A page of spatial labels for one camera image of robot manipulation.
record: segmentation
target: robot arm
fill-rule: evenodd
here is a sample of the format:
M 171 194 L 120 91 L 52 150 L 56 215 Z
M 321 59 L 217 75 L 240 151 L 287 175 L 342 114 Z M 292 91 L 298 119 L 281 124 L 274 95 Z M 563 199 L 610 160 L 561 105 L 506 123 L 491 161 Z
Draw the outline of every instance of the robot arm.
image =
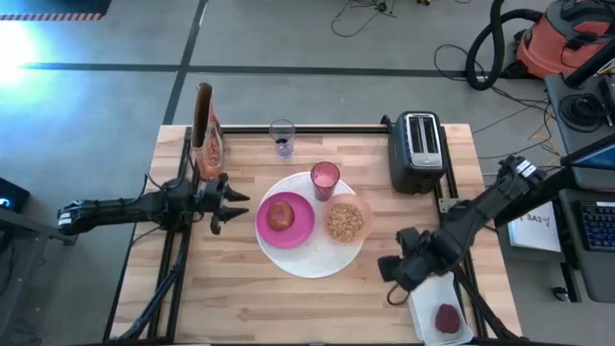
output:
M 153 221 L 169 230 L 185 223 L 193 212 L 212 213 L 211 231 L 220 234 L 219 222 L 227 222 L 247 212 L 245 208 L 229 208 L 229 202 L 247 201 L 250 198 L 233 191 L 228 176 L 220 175 L 208 181 L 196 191 L 187 179 L 174 179 L 163 184 L 162 189 L 145 193 L 130 201 L 125 199 L 107 201 L 79 200 L 58 211 L 58 227 L 65 235 L 85 233 L 97 226 Z
M 404 290 L 412 291 L 429 275 L 444 275 L 452 271 L 474 243 L 476 233 L 514 199 L 538 188 L 545 179 L 523 157 L 508 157 L 501 161 L 498 181 L 473 201 L 457 203 L 435 232 L 415 228 L 397 232 L 402 257 L 378 260 L 382 278 L 396 281 Z

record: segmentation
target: white plate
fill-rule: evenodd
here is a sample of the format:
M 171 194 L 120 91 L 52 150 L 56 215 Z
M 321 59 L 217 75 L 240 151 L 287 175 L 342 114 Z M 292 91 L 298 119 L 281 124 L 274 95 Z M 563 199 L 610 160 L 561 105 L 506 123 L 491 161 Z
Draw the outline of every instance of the white plate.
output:
M 363 242 L 351 245 L 339 245 L 332 242 L 323 229 L 323 209 L 326 202 L 320 202 L 314 196 L 314 186 L 309 172 L 297 173 L 286 177 L 273 185 L 262 197 L 260 205 L 270 196 L 280 192 L 298 193 L 314 208 L 314 230 L 301 246 L 293 249 L 280 249 L 269 245 L 257 231 L 260 249 L 281 270 L 308 279 L 324 278 L 337 273 L 350 264 L 363 245 Z M 355 192 L 343 181 L 339 181 L 333 195 Z
M 414 330 L 416 336 L 427 346 L 460 345 L 470 342 L 474 337 L 461 313 L 461 306 L 453 287 L 454 277 L 453 273 L 447 273 L 442 277 L 427 278 L 410 293 L 408 304 Z M 435 315 L 442 304 L 452 305 L 457 310 L 461 321 L 457 333 L 446 334 L 435 328 Z

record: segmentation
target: keyboard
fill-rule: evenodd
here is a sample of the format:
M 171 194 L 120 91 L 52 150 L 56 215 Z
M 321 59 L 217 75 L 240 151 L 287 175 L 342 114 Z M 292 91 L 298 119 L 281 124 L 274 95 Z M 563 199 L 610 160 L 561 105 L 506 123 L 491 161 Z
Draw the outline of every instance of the keyboard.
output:
M 615 203 L 581 203 L 580 212 L 587 248 L 615 252 Z

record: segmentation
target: toaster slot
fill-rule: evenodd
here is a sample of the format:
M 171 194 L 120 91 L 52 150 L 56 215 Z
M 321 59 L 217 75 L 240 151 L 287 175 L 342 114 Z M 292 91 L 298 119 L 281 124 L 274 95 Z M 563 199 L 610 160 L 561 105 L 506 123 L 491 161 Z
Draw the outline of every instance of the toaster slot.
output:
M 421 131 L 421 119 L 418 117 L 408 118 L 410 140 L 412 141 L 412 152 L 423 153 L 423 133 Z
M 425 140 L 427 143 L 428 153 L 438 153 L 437 136 L 435 135 L 435 122 L 430 117 L 423 118 L 423 127 L 425 128 Z

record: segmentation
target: clear glass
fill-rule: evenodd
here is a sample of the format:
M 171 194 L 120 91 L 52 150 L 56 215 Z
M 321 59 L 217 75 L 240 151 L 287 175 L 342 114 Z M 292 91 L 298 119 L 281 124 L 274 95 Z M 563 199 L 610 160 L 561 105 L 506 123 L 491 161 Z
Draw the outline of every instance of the clear glass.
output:
M 276 151 L 281 159 L 292 158 L 295 141 L 295 125 L 286 119 L 278 119 L 269 126 L 269 135 L 273 138 Z
M 310 176 L 316 199 L 321 202 L 330 199 L 339 182 L 339 168 L 331 162 L 319 162 L 311 169 Z

